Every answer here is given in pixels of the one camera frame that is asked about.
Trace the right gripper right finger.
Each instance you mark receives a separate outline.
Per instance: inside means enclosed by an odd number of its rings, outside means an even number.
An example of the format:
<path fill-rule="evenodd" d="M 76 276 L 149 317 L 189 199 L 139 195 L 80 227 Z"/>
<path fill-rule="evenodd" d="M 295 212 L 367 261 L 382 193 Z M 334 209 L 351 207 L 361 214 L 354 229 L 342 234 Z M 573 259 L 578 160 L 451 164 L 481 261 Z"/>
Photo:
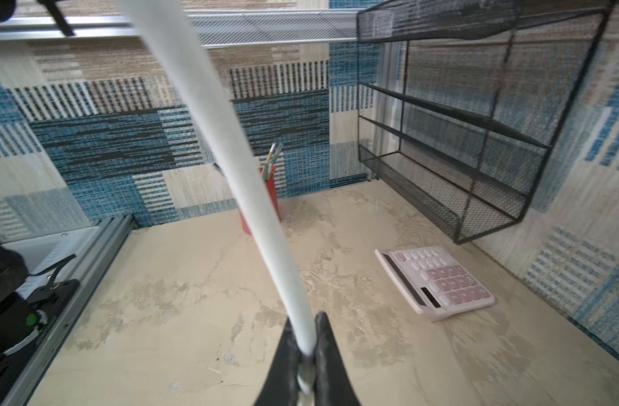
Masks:
<path fill-rule="evenodd" d="M 356 405 L 358 397 L 349 380 L 331 323 L 324 311 L 315 318 L 317 345 L 315 349 L 316 380 L 314 385 L 314 404 Z"/>

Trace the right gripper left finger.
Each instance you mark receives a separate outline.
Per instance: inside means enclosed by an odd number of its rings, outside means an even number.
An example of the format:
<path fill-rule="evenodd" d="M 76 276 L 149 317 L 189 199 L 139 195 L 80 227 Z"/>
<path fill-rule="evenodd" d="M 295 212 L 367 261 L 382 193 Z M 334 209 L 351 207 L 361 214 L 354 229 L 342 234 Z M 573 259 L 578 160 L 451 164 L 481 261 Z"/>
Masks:
<path fill-rule="evenodd" d="M 292 324 L 287 319 L 264 385 L 254 406 L 296 406 L 299 401 L 297 374 L 302 353 L 297 346 Z"/>

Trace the teal power strip with cord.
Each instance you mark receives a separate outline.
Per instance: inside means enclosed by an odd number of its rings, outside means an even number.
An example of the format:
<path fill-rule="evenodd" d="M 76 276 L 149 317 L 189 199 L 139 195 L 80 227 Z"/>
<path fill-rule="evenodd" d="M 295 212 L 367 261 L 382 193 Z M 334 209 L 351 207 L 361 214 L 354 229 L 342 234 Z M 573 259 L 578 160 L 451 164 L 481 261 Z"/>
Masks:
<path fill-rule="evenodd" d="M 178 89 L 225 177 L 234 174 L 236 169 L 250 169 L 247 161 L 253 157 L 253 152 L 245 132 L 208 52 L 177 2 L 120 1 L 118 6 Z M 246 202 L 242 205 L 253 239 L 285 306 L 302 353 L 297 374 L 298 403 L 314 405 L 317 332 L 299 268 L 292 258 L 281 223 L 274 223 L 275 213 L 265 206 L 264 216 L 260 218 L 258 206 L 250 210 Z"/>

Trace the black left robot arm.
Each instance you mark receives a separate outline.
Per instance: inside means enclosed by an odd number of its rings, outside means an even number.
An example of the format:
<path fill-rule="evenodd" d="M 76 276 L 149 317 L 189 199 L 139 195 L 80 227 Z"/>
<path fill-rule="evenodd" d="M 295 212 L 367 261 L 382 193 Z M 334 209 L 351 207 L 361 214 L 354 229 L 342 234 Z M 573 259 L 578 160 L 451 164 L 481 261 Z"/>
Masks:
<path fill-rule="evenodd" d="M 69 255 L 35 273 L 44 285 L 25 297 L 18 289 L 32 274 L 20 254 L 0 244 L 0 404 L 79 289 L 76 279 L 56 281 L 75 258 Z"/>

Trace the pink calculator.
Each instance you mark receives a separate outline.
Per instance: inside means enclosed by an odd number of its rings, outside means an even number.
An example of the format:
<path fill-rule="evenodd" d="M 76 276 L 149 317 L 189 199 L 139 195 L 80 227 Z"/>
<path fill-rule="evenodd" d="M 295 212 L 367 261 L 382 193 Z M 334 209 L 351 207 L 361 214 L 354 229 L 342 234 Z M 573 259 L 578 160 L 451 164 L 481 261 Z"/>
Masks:
<path fill-rule="evenodd" d="M 376 250 L 404 299 L 429 321 L 493 306 L 496 297 L 443 246 Z"/>

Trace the red pen cup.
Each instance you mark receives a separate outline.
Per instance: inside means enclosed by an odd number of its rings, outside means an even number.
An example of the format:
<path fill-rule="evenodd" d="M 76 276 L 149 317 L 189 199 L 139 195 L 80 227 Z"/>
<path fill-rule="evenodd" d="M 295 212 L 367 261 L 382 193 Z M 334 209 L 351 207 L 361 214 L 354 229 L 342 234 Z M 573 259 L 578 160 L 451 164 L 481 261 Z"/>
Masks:
<path fill-rule="evenodd" d="M 264 207 L 267 206 L 271 212 L 275 213 L 274 223 L 279 224 L 282 221 L 273 179 L 264 180 L 262 171 L 258 173 L 258 176 L 255 176 L 255 171 L 252 168 L 236 169 L 234 174 L 227 175 L 226 178 L 237 202 L 244 233 L 252 236 L 251 228 L 248 226 L 248 218 L 243 212 L 243 202 L 247 203 L 247 208 L 250 210 L 258 206 L 260 218 L 263 218 Z"/>

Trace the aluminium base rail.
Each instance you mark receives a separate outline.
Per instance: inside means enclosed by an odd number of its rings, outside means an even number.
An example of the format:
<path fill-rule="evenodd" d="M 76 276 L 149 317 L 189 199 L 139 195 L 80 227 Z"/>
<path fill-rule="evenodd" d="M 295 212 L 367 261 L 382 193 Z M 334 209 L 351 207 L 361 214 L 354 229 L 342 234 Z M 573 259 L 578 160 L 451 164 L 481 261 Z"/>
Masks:
<path fill-rule="evenodd" d="M 0 405 L 28 403 L 136 222 L 0 242 Z"/>

